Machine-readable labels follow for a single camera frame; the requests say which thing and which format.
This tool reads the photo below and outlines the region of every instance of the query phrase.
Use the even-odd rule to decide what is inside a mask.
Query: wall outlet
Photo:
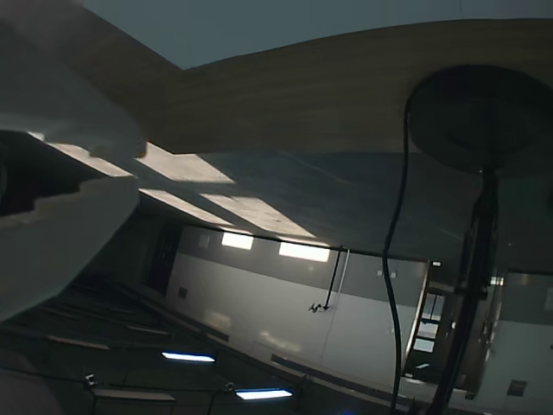
[[[384,276],[384,272],[382,270],[378,270],[377,277],[383,277],[383,276]],[[390,278],[395,278],[395,277],[397,277],[397,272],[396,271],[390,272]]]

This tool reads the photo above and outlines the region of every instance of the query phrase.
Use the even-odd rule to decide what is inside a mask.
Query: wire
[[[394,373],[394,386],[391,393],[390,414],[394,414],[396,412],[397,396],[399,394],[399,381],[401,380],[402,347],[401,328],[399,326],[399,315],[397,314],[396,297],[394,296],[394,289],[391,286],[390,268],[388,266],[388,254],[390,253],[391,240],[394,236],[394,231],[396,230],[401,207],[404,204],[405,187],[407,185],[407,171],[409,168],[409,108],[410,100],[407,101],[404,108],[404,162],[401,173],[401,182],[399,184],[399,193],[397,195],[396,208],[391,218],[390,227],[388,228],[388,234],[386,235],[384,251],[382,252],[382,268],[384,281],[386,284],[386,291],[388,293],[388,301],[390,302],[391,319],[393,321],[394,337],[396,343],[396,370]]]
[[[16,367],[6,367],[0,366],[0,371],[12,372],[15,374],[26,374],[28,376],[35,376],[36,378],[48,379],[48,380],[58,380],[61,382],[76,383],[79,385],[86,385],[84,380],[79,380],[75,378],[68,378],[64,376],[56,376],[53,374],[31,372],[25,369],[18,369]],[[217,393],[221,389],[184,389],[178,387],[159,387],[159,386],[144,386],[144,385],[130,385],[130,384],[118,384],[118,383],[100,383],[98,386],[108,386],[119,389],[141,389],[144,391],[165,391],[165,392],[184,392],[184,393]]]

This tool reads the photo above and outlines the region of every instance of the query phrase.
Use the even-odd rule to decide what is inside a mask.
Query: wooden ceiling panel
[[[182,71],[67,0],[4,0],[0,17],[174,153],[401,150],[405,100],[420,80],[453,65],[509,67],[553,86],[547,19],[374,29]]]

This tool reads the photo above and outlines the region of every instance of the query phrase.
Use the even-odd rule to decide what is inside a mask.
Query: light fixture
[[[213,363],[215,361],[213,357],[205,354],[181,354],[162,352],[162,355],[166,359],[172,359],[175,361],[198,361],[204,363]]]
[[[133,330],[133,331],[142,331],[143,333],[151,333],[152,335],[168,335],[167,331],[156,330],[156,329],[148,329],[146,327],[127,326],[127,329]]]
[[[122,391],[120,389],[91,389],[95,398],[100,399],[128,399],[128,400],[151,400],[157,402],[175,402],[176,399],[168,393]]]
[[[243,400],[276,399],[292,396],[292,392],[286,389],[238,389],[234,392],[236,396]]]
[[[221,245],[231,246],[233,248],[251,249],[253,245],[253,236],[243,235],[240,233],[223,233],[223,240],[221,240]]]
[[[49,335],[48,339],[51,342],[64,343],[64,344],[69,344],[71,346],[80,346],[82,348],[97,348],[98,350],[109,350],[110,349],[110,347],[105,345],[105,344],[83,342],[81,340],[67,339],[66,337],[58,337],[57,335]]]

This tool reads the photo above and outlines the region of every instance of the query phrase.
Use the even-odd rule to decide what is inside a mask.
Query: black disc
[[[502,176],[553,168],[553,92],[528,75],[488,66],[431,75],[410,98],[410,136],[440,163]]]

